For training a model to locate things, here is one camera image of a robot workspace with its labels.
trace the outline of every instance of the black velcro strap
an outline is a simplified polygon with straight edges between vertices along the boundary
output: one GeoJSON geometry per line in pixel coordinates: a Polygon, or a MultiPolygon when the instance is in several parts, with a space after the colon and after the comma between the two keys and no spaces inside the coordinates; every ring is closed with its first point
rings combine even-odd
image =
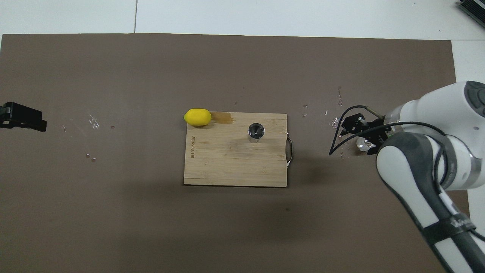
{"type": "Polygon", "coordinates": [[[425,227],[421,233],[429,245],[434,245],[446,238],[475,228],[466,214],[458,213],[425,227]]]}

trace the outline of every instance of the plastic lemon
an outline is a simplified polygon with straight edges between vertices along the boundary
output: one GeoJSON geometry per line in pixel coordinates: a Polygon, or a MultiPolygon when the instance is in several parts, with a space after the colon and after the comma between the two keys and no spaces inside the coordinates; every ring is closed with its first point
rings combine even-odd
{"type": "Polygon", "coordinates": [[[204,126],[209,124],[211,115],[206,109],[190,109],[185,113],[183,119],[192,126],[204,126]]]}

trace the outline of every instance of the black bracket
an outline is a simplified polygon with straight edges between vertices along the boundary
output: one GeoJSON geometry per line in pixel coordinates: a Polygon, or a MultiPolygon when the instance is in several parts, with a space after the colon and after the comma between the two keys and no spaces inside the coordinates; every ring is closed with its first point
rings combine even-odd
{"type": "MultiPolygon", "coordinates": [[[[383,119],[376,119],[371,122],[366,122],[364,115],[363,114],[355,114],[349,117],[346,117],[343,122],[342,122],[342,132],[340,133],[341,136],[344,136],[346,134],[357,134],[362,131],[384,125],[384,120],[383,119]]],[[[368,155],[371,154],[376,154],[379,148],[381,147],[382,143],[386,141],[388,136],[386,135],[386,131],[389,129],[383,128],[378,131],[370,132],[361,135],[361,137],[364,137],[368,141],[370,141],[372,144],[375,145],[375,147],[370,148],[367,151],[368,155]]]]}
{"type": "Polygon", "coordinates": [[[42,120],[42,112],[15,102],[0,106],[0,128],[29,128],[40,132],[47,130],[47,121],[42,120]]]}

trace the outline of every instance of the black cable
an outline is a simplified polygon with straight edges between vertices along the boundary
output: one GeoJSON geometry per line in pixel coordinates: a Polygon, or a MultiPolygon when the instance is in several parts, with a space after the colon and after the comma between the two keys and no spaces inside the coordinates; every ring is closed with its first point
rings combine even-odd
{"type": "Polygon", "coordinates": [[[342,123],[342,120],[343,118],[345,117],[345,114],[347,114],[347,112],[349,112],[350,110],[352,109],[356,109],[356,108],[364,108],[364,109],[367,109],[367,106],[363,106],[363,105],[354,105],[354,106],[351,106],[349,108],[347,108],[341,115],[340,117],[340,120],[339,120],[339,124],[337,125],[336,129],[335,129],[335,135],[334,135],[334,139],[332,141],[332,146],[330,147],[330,153],[328,155],[332,155],[332,149],[333,147],[335,146],[335,141],[337,140],[337,136],[339,134],[339,128],[340,128],[340,124],[342,123]]]}
{"type": "Polygon", "coordinates": [[[332,155],[338,148],[340,148],[340,146],[342,146],[345,142],[351,140],[354,137],[359,137],[361,135],[364,135],[364,134],[367,134],[367,133],[370,133],[370,132],[374,132],[374,131],[377,131],[377,130],[380,130],[380,129],[383,129],[383,128],[389,128],[389,127],[398,126],[398,125],[408,125],[408,124],[421,125],[421,126],[424,126],[424,127],[428,127],[428,128],[431,128],[431,129],[437,131],[440,135],[446,136],[446,134],[443,131],[441,131],[439,128],[432,126],[431,124],[424,123],[424,122],[403,121],[403,122],[389,123],[389,124],[379,125],[379,126],[371,128],[371,129],[367,129],[365,131],[357,133],[355,135],[352,135],[351,137],[346,138],[344,141],[342,141],[341,143],[339,143],[335,147],[334,147],[334,145],[335,145],[335,138],[334,138],[334,141],[332,142],[332,147],[330,148],[330,153],[328,155],[332,155]]]}
{"type": "Polygon", "coordinates": [[[443,147],[443,177],[439,181],[439,185],[442,185],[445,182],[446,176],[448,174],[448,156],[446,155],[446,150],[443,147]]]}
{"type": "Polygon", "coordinates": [[[472,229],[470,230],[470,232],[475,235],[475,237],[477,237],[478,239],[482,240],[485,242],[485,236],[481,235],[480,233],[478,233],[476,230],[472,229]]]}
{"type": "Polygon", "coordinates": [[[443,177],[441,178],[441,182],[438,182],[438,165],[439,165],[439,160],[440,160],[441,156],[443,155],[443,153],[444,153],[444,149],[440,145],[438,153],[436,154],[435,162],[433,164],[433,181],[435,183],[435,190],[438,194],[440,194],[439,186],[443,182],[443,178],[446,175],[446,172],[444,172],[443,177]]]}

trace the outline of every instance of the logo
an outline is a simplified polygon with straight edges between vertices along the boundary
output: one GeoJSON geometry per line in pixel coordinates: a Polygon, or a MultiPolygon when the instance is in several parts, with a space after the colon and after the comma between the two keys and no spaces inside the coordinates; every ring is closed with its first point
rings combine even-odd
{"type": "Polygon", "coordinates": [[[192,137],[192,149],[190,149],[190,158],[195,157],[195,137],[192,137]]]}

